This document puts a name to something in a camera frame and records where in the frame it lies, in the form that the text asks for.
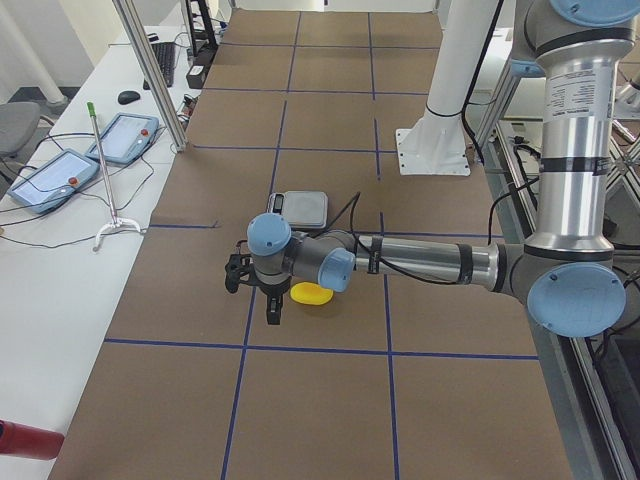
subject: label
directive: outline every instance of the label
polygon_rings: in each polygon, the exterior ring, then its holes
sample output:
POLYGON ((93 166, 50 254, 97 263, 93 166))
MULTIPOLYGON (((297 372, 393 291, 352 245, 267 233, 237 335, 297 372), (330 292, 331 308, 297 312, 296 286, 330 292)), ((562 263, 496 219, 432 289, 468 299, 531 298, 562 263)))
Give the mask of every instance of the label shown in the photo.
POLYGON ((594 67, 547 79, 544 122, 567 118, 611 119, 613 70, 594 67))

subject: blue joint cap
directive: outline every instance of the blue joint cap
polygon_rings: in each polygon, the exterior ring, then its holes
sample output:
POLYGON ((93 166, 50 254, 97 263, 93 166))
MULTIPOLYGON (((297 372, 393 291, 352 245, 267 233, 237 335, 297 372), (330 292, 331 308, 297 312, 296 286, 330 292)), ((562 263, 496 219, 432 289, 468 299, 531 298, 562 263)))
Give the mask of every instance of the blue joint cap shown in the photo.
POLYGON ((544 77, 544 70, 536 62, 512 59, 511 75, 519 78, 540 78, 544 77))
POLYGON ((344 292, 349 285, 356 256, 344 248, 336 248, 324 258, 318 270, 318 285, 334 292, 344 292))
POLYGON ((640 13, 638 0, 549 0, 558 14, 583 27, 612 27, 640 13))
POLYGON ((247 228, 249 250, 259 257, 275 255, 291 239, 291 226, 281 215, 263 213, 251 220, 247 228))
POLYGON ((616 323, 627 295, 617 275, 598 263, 567 263, 538 278, 527 298, 537 323, 564 337, 590 337, 616 323))

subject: computer mouse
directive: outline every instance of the computer mouse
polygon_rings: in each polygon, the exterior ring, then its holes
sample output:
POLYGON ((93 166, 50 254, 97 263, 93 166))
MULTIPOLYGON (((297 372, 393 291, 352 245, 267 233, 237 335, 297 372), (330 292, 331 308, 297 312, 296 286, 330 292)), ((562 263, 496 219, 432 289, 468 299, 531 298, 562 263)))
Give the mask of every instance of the computer mouse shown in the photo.
POLYGON ((125 90, 118 95, 118 103, 120 105, 127 105, 136 100, 140 100, 140 94, 135 90, 125 90))

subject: white desk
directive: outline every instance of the white desk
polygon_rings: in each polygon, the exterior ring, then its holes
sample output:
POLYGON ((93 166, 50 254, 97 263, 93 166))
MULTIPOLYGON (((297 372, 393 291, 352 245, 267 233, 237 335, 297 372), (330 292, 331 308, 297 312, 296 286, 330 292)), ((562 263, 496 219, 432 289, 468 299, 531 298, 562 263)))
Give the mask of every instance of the white desk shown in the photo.
MULTIPOLYGON (((148 31, 157 32, 161 41, 173 41, 180 30, 149 27, 148 31)), ((178 41, 186 43, 186 38, 178 41)), ((176 109, 185 93, 200 93, 187 87, 186 50, 178 48, 178 53, 174 86, 169 89, 176 109)), ((111 46, 51 133, 91 132, 88 101, 95 104, 101 127, 121 111, 160 117, 151 92, 142 90, 142 81, 133 49, 111 46), (136 90, 142 98, 121 106, 116 98, 122 90, 136 90)), ((59 141, 80 152, 91 144, 91 139, 59 141)), ((30 165, 39 166, 58 152, 53 142, 45 142, 30 165)), ((148 225, 173 158, 171 137, 165 132, 145 154, 155 174, 123 216, 148 225)), ((118 206, 129 200, 149 171, 137 161, 112 177, 118 206)), ((103 183, 87 193, 105 197, 103 183)), ((8 196, 0 201, 0 210, 15 206, 8 196)), ((0 213, 0 224, 33 216, 26 210, 0 213)), ((43 219, 6 227, 5 235, 58 244, 95 235, 108 221, 105 204, 75 195, 43 219)), ((93 253, 92 242, 47 250, 0 239, 0 418, 66 433, 141 243, 140 235, 124 233, 104 238, 101 250, 93 253)), ((0 478, 44 479, 52 465, 53 461, 0 455, 0 478)))

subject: blue tablet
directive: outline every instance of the blue tablet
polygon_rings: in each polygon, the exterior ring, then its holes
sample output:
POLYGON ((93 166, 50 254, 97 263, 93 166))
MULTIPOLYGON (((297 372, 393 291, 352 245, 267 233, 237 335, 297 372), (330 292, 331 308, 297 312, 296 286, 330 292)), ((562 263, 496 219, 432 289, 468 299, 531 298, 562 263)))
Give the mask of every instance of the blue tablet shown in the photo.
POLYGON ((7 192, 35 213, 58 208, 98 173, 98 164, 74 150, 63 150, 7 192))
MULTIPOLYGON (((118 113, 100 134, 105 160, 114 165, 129 165, 142 155, 159 124, 156 117, 118 113)), ((85 156, 100 160, 95 142, 85 156)))

